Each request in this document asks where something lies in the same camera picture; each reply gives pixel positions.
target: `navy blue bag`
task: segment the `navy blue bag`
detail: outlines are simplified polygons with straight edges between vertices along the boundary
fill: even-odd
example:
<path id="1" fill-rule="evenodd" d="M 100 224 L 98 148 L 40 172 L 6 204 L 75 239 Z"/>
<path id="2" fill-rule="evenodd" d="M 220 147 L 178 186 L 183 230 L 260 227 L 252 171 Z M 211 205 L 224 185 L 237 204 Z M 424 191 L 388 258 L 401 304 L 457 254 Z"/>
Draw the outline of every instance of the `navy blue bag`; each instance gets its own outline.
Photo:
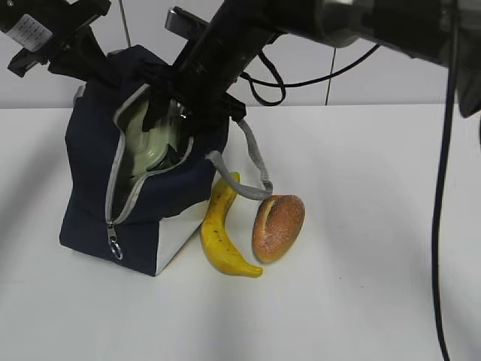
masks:
<path id="1" fill-rule="evenodd" d="M 206 154 L 223 152 L 228 121 L 189 137 L 178 164 L 140 179 L 128 198 L 120 199 L 122 109 L 150 96 L 150 86 L 137 75 L 139 64 L 164 62 L 140 46 L 109 61 L 121 74 L 121 89 L 90 80 L 68 124 L 65 141 L 73 190 L 60 243 L 155 276 L 204 219 L 215 175 Z"/>

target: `bag zipper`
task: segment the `bag zipper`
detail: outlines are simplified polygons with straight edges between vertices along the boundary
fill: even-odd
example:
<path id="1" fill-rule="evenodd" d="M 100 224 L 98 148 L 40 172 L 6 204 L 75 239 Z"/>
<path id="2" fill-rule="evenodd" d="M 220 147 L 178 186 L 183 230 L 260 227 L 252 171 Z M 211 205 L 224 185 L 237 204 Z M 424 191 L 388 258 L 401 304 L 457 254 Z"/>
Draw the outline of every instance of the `bag zipper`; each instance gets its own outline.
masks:
<path id="1" fill-rule="evenodd" d="M 112 251 L 112 254 L 115 256 L 115 258 L 119 261 L 123 260 L 123 251 L 122 248 L 120 247 L 119 244 L 119 239 L 117 237 L 117 233 L 115 230 L 115 226 L 118 226 L 122 222 L 124 222 L 130 215 L 130 213 L 133 211 L 138 197 L 141 194 L 142 187 L 145 183 L 145 181 L 149 177 L 153 177 L 159 174 L 167 173 L 168 171 L 171 171 L 175 169 L 176 167 L 182 165 L 187 158 L 189 157 L 190 153 L 192 152 L 192 148 L 194 146 L 194 138 L 190 137 L 189 138 L 189 144 L 186 150 L 186 154 L 183 156 L 183 158 L 180 160 L 179 163 L 174 165 L 173 167 L 170 167 L 168 169 L 162 169 L 160 171 L 152 171 L 148 174 L 144 174 L 142 177 L 140 177 L 137 182 L 135 182 L 135 185 L 132 187 L 132 191 L 129 194 L 129 197 L 127 198 L 127 201 L 120 212 L 119 216 L 114 220 L 113 215 L 112 215 L 112 208 L 113 208 L 113 198 L 115 195 L 115 189 L 116 189 L 116 182 L 117 178 L 119 175 L 119 170 L 120 166 L 122 164 L 122 159 L 123 155 L 125 153 L 125 148 L 126 148 L 126 135 L 124 131 L 119 127 L 118 125 L 118 120 L 119 116 L 122 114 L 122 112 L 128 108 L 137 98 L 142 95 L 145 91 L 147 91 L 150 88 L 150 85 L 144 84 L 141 86 L 124 104 L 123 106 L 117 110 L 113 117 L 113 123 L 115 126 L 118 128 L 120 131 L 120 139 L 119 139 L 119 144 L 117 145 L 117 152 L 113 161 L 112 169 L 110 171 L 110 178 L 107 186 L 107 196 L 105 199 L 105 219 L 107 223 L 107 236 L 108 236 L 108 244 L 109 248 Z"/>

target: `bread roll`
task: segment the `bread roll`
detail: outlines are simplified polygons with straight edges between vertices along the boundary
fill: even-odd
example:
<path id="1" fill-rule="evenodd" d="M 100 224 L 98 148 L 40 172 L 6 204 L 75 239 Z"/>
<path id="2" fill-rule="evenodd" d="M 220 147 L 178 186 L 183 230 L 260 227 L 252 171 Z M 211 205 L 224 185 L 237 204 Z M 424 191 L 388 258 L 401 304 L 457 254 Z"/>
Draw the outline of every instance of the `bread roll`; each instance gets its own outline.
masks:
<path id="1" fill-rule="evenodd" d="M 304 203 L 297 196 L 272 196 L 259 207 L 253 230 L 257 259 L 272 263 L 284 256 L 304 224 Z"/>

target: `label sticker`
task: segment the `label sticker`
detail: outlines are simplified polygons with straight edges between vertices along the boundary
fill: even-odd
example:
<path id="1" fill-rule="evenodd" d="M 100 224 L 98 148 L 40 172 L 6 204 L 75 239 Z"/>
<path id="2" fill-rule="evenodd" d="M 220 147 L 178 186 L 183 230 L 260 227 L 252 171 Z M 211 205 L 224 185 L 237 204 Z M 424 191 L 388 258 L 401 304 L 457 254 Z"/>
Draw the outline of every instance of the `label sticker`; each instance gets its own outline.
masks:
<path id="1" fill-rule="evenodd" d="M 5 34 L 31 53 L 42 48 L 53 36 L 49 29 L 28 14 L 23 15 L 20 21 Z"/>

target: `item inside bag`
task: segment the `item inside bag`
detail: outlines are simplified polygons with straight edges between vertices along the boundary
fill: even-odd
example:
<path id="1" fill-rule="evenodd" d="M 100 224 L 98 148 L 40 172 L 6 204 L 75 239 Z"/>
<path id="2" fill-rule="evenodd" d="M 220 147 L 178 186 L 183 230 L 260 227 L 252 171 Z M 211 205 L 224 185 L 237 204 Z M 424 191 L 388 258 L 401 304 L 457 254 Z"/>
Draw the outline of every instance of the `item inside bag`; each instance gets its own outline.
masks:
<path id="1" fill-rule="evenodd" d="M 113 201 L 115 215 L 122 211 L 138 181 L 175 167 L 186 154 L 189 139 L 181 132 L 182 107 L 171 101 L 167 114 L 156 117 L 151 111 L 159 109 L 153 105 L 155 101 L 148 89 L 119 116 L 117 125 L 125 134 L 126 144 Z"/>

